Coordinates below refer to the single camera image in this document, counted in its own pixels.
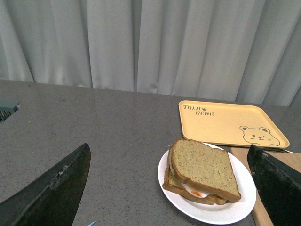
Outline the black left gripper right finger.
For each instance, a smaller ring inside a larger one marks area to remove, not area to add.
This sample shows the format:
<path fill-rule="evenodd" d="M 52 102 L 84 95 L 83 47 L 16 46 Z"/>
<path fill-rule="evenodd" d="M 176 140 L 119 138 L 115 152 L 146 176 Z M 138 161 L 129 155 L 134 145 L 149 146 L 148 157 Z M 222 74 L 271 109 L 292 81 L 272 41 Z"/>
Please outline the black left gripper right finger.
<path fill-rule="evenodd" d="M 301 173 L 261 148 L 247 154 L 260 199 L 275 226 L 301 224 Z"/>

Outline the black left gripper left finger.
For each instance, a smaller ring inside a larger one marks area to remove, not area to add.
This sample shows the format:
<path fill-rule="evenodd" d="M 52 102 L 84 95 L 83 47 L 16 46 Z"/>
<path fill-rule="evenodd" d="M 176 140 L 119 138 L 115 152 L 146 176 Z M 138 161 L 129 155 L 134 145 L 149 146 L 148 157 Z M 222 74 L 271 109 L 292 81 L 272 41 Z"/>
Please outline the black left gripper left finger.
<path fill-rule="evenodd" d="M 0 204 L 2 226 L 71 226 L 86 186 L 90 147 L 82 144 Z"/>

